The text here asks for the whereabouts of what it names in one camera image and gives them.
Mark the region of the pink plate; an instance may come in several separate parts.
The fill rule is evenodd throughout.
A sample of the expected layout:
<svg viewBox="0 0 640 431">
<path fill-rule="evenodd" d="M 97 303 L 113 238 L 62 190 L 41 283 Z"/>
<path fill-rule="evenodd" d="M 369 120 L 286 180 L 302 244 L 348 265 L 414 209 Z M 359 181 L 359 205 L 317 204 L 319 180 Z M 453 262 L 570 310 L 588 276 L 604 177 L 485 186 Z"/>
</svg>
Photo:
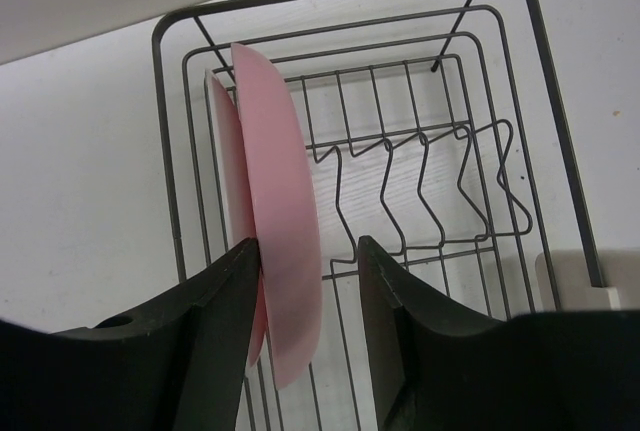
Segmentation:
<svg viewBox="0 0 640 431">
<path fill-rule="evenodd" d="M 255 230 L 263 274 L 273 379 L 294 383 L 316 352 L 322 257 L 310 164 L 281 74 L 258 51 L 231 46 Z"/>
</svg>

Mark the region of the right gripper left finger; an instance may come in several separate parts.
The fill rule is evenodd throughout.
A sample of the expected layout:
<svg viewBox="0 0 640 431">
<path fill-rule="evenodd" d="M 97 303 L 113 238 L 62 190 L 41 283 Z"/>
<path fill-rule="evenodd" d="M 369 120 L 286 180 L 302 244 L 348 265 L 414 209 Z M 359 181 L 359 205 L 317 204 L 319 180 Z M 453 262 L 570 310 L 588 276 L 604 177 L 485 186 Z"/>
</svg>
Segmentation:
<svg viewBox="0 0 640 431">
<path fill-rule="evenodd" d="M 231 430 L 257 300 L 246 239 L 203 271 L 93 328 L 1 325 L 5 430 Z"/>
</svg>

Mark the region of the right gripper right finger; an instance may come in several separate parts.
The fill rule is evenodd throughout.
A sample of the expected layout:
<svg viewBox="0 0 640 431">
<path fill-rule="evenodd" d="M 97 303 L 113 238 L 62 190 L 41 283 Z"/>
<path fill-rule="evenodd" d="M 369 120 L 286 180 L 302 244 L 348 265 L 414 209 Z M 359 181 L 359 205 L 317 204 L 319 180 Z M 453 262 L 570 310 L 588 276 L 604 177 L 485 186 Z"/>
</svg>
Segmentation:
<svg viewBox="0 0 640 431">
<path fill-rule="evenodd" d="M 358 272 L 380 429 L 638 428 L 637 312 L 500 321 L 412 275 L 369 236 Z"/>
</svg>

